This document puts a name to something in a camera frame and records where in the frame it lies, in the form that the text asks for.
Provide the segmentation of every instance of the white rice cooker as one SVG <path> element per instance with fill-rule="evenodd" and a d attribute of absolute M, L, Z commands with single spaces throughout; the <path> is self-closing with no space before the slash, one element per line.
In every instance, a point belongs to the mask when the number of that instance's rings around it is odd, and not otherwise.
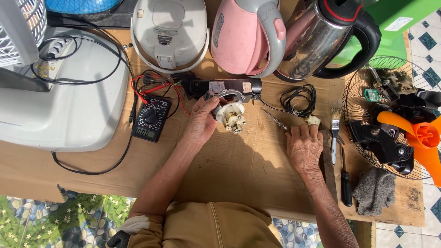
<path fill-rule="evenodd" d="M 203 0 L 138 0 L 130 31 L 141 59 L 167 74 L 196 67 L 210 43 Z"/>

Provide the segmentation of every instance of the sleeve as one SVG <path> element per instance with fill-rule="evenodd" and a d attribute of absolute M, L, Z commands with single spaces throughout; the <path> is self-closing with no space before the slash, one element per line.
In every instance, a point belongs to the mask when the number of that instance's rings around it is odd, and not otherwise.
<path fill-rule="evenodd" d="M 162 216 L 135 216 L 126 220 L 119 231 L 131 235 L 128 248 L 161 248 L 162 220 Z"/>

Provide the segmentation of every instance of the gray cloth rag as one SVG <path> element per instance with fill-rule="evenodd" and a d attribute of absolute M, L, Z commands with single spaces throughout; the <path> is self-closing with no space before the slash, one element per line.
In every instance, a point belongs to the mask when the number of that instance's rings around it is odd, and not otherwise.
<path fill-rule="evenodd" d="M 382 168 L 372 167 L 360 179 L 352 195 L 358 202 L 359 215 L 380 215 L 383 207 L 395 202 L 396 175 Z"/>

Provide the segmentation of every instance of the hand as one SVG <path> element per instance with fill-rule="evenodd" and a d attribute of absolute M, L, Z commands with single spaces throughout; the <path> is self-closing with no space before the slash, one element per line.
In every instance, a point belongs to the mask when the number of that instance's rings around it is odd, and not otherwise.
<path fill-rule="evenodd" d="M 202 147 L 216 129 L 217 121 L 213 119 L 210 111 L 216 108 L 218 103 L 219 98 L 217 96 L 213 96 L 207 101 L 204 101 L 204 98 L 199 98 L 191 109 L 190 122 L 182 139 L 191 145 Z"/>
<path fill-rule="evenodd" d="M 321 174 L 318 159 L 323 150 L 323 135 L 316 124 L 292 126 L 291 134 L 285 133 L 286 152 L 300 176 Z"/>

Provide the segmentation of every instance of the black screwdriver handle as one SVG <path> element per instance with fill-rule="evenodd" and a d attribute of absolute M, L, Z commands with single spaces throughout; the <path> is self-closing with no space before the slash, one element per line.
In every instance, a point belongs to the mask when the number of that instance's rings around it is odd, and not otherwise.
<path fill-rule="evenodd" d="M 349 173 L 341 173 L 341 201 L 347 207 L 352 206 L 351 185 L 349 184 Z"/>

